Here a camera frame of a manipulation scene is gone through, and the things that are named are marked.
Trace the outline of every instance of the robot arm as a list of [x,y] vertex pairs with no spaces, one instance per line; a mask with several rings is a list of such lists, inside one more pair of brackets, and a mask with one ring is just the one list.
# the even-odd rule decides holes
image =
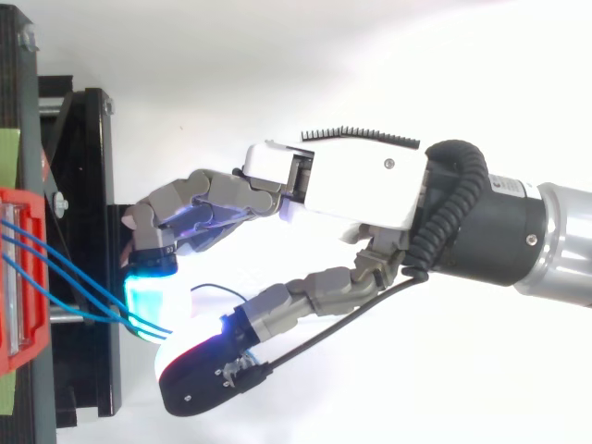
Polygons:
[[[592,250],[580,248],[579,262],[558,254],[577,241],[566,220],[589,220],[587,193],[489,176],[483,156],[466,142],[443,142],[425,154],[417,146],[361,129],[305,133],[302,142],[252,146],[235,175],[198,170],[129,209],[124,223],[134,229],[129,260],[137,273],[174,273],[176,254],[202,252],[242,222],[278,212],[295,222],[304,212],[333,216],[345,222],[342,238],[370,239],[354,269],[276,284],[225,316],[219,334],[161,359],[157,373],[170,413],[202,413],[260,384],[298,353],[258,364],[247,351],[299,318],[349,314],[330,334],[393,292],[427,280],[428,270],[592,303]],[[412,279],[387,290],[402,265]],[[167,354],[172,339],[159,354]]]

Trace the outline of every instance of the black coiled cable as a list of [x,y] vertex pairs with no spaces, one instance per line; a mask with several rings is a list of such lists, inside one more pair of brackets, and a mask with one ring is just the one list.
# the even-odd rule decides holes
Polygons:
[[450,236],[454,235],[464,218],[473,209],[487,182],[487,164],[479,149],[469,142],[444,141],[425,151],[427,158],[455,166],[459,181],[454,192],[413,236],[403,262],[402,274],[421,281],[428,280],[427,272]]

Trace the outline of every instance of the green tape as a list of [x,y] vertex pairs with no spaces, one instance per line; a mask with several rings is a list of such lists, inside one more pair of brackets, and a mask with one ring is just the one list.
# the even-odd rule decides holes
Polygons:
[[19,141],[20,129],[0,128],[0,187],[2,188],[17,186]]
[[0,376],[0,415],[11,415],[15,407],[17,372]]

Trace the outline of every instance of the black cable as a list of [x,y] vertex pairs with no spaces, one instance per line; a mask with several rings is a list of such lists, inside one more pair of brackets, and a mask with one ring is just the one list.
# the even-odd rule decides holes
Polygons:
[[231,290],[231,289],[227,289],[226,287],[222,287],[221,285],[217,285],[217,284],[200,284],[196,287],[193,287],[191,289],[191,291],[195,291],[198,289],[201,289],[203,287],[214,287],[215,289],[219,289],[219,290],[223,290],[223,291],[227,291],[228,293],[232,293],[234,294],[236,297],[241,298],[244,302],[247,302],[247,298],[245,298],[244,296],[242,296],[240,293],[238,293],[235,290]]
[[295,358],[299,354],[306,352],[308,349],[312,348],[314,345],[318,344],[323,339],[328,338],[333,333],[335,333],[335,332],[341,330],[342,328],[344,328],[345,326],[347,326],[350,322],[354,321],[355,319],[357,319],[358,317],[360,317],[361,315],[366,313],[372,307],[383,302],[389,296],[392,296],[393,294],[398,293],[400,291],[407,290],[410,287],[412,287],[413,285],[421,284],[422,282],[424,282],[424,281],[421,280],[420,278],[414,277],[414,278],[411,278],[409,280],[402,282],[401,284],[395,285],[391,289],[383,291],[378,296],[376,296],[374,299],[372,299],[372,300],[368,301],[367,303],[365,303],[364,305],[360,306],[360,308],[358,308],[353,313],[348,314],[344,318],[340,319],[338,322],[333,324],[331,327],[321,331],[318,335],[313,336],[312,338],[308,339],[306,342],[303,342],[301,345],[299,345],[295,349],[288,351],[283,356],[280,356],[275,361],[271,362],[269,364],[271,370],[275,370],[276,368],[280,367],[282,364],[285,364],[287,361],[291,360],[292,358]]
[[450,237],[458,232],[464,218],[473,209],[487,183],[487,164],[479,149],[468,142],[444,141],[425,151],[429,160],[453,165],[459,171],[454,192],[429,217],[409,246],[402,274],[428,280],[427,272]]

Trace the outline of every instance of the screw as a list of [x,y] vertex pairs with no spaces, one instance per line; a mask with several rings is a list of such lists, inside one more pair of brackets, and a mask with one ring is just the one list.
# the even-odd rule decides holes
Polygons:
[[103,110],[108,116],[113,116],[115,114],[115,103],[112,98],[109,97],[108,99],[105,99]]
[[30,53],[36,53],[39,51],[39,48],[35,43],[35,32],[31,23],[22,27],[22,30],[18,33],[18,42]]
[[535,245],[537,245],[538,242],[538,238],[536,234],[529,234],[528,236],[526,236],[526,243],[528,245],[530,245],[531,247],[534,247]]
[[64,199],[64,194],[57,192],[54,194],[54,213],[58,219],[64,217],[64,213],[69,209],[69,203]]

